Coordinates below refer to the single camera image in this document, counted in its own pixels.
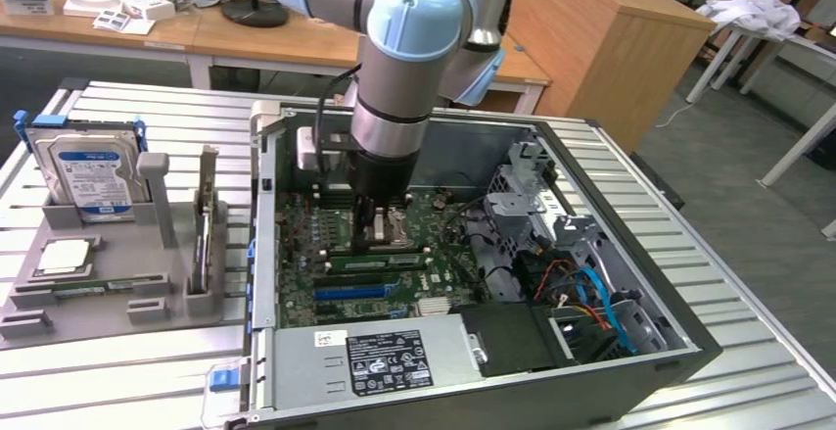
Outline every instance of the wooden cabinet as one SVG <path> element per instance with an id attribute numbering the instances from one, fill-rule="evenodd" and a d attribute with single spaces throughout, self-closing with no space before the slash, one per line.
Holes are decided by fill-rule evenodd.
<path id="1" fill-rule="evenodd" d="M 514 0 L 510 34 L 552 81 L 535 114 L 596 119 L 634 151 L 714 26 L 675 0 Z"/>

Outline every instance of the hard drive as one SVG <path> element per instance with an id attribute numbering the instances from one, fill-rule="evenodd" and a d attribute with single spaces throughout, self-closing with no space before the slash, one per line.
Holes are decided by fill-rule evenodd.
<path id="1" fill-rule="evenodd" d="M 143 122 L 40 115 L 24 121 L 24 128 L 52 203 L 75 205 L 84 222 L 134 219 L 134 205 L 151 201 L 136 171 L 146 150 Z"/>

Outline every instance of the gray floor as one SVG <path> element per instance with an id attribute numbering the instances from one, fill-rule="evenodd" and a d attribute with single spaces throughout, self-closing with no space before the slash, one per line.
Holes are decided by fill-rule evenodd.
<path id="1" fill-rule="evenodd" d="M 11 115 L 38 112 L 67 75 L 187 86 L 188 70 L 151 63 L 0 49 L 0 158 L 18 138 Z M 700 69 L 679 85 L 660 120 L 684 106 Z M 266 72 L 266 81 L 272 76 Z M 264 89 L 315 96 L 324 79 L 280 75 Z M 639 154 L 686 200 L 684 216 L 831 374 L 836 373 L 836 243 L 819 229 L 836 218 L 836 173 L 799 162 L 772 190 L 762 176 L 799 135 L 731 88 L 707 94 L 667 128 L 655 128 Z"/>

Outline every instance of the white box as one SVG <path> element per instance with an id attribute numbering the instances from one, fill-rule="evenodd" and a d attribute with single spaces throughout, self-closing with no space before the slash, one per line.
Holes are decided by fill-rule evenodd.
<path id="1" fill-rule="evenodd" d="M 176 15 L 174 3 L 167 0 L 124 0 L 126 12 L 136 19 L 162 21 Z"/>

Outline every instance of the gray component tray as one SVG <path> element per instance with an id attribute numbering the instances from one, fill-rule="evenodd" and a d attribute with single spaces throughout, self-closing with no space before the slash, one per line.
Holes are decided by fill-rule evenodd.
<path id="1" fill-rule="evenodd" d="M 0 310 L 0 316 L 16 312 L 44 310 L 50 317 L 47 333 L 0 337 L 0 350 L 36 345 L 48 345 L 80 339 L 92 339 L 139 332 L 155 332 L 215 324 L 224 315 L 224 274 L 226 274 L 226 220 L 227 205 L 219 203 L 219 216 L 212 246 L 211 300 L 196 298 L 202 307 L 187 308 L 184 294 L 186 281 L 192 269 L 195 252 L 195 209 L 191 203 L 172 203 L 171 213 L 178 247 L 162 247 L 160 229 L 154 224 L 112 222 L 88 224 L 83 229 L 52 230 L 44 221 L 40 224 L 27 253 L 22 270 L 14 282 L 10 299 Z M 14 297 L 19 286 L 38 285 L 48 290 L 60 282 L 30 281 L 32 270 L 40 260 L 40 252 L 47 241 L 55 238 L 92 238 L 100 236 L 100 245 L 92 251 L 94 274 L 83 281 L 114 280 L 108 282 L 114 289 L 90 296 L 60 297 L 50 295 L 54 301 L 42 304 L 30 301 L 28 307 L 19 309 Z M 124 280 L 135 275 L 163 274 L 168 278 L 167 292 L 162 288 L 148 288 L 148 282 L 140 283 L 140 291 L 127 286 Z M 128 302 L 148 298 L 164 298 L 166 320 L 131 321 Z"/>

